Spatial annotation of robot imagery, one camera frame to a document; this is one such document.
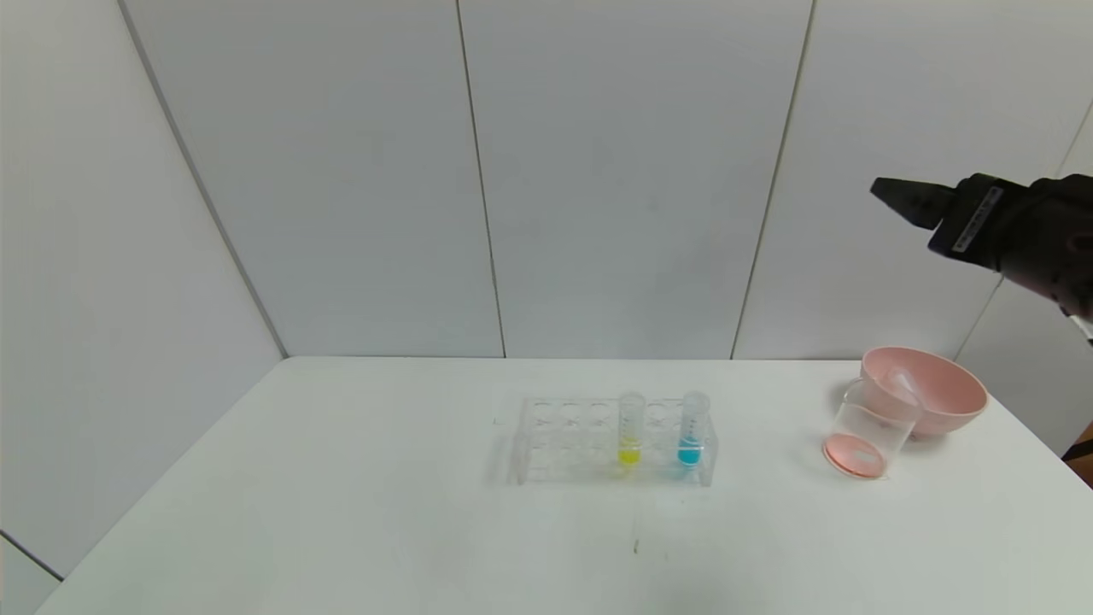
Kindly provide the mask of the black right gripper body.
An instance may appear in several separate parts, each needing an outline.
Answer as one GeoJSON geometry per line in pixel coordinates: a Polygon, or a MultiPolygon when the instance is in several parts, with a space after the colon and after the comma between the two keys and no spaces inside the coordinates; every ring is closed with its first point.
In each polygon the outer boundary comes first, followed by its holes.
{"type": "Polygon", "coordinates": [[[1073,174],[1030,186],[983,174],[957,186],[929,249],[1000,273],[1066,314],[1090,317],[1092,179],[1073,174]]]}

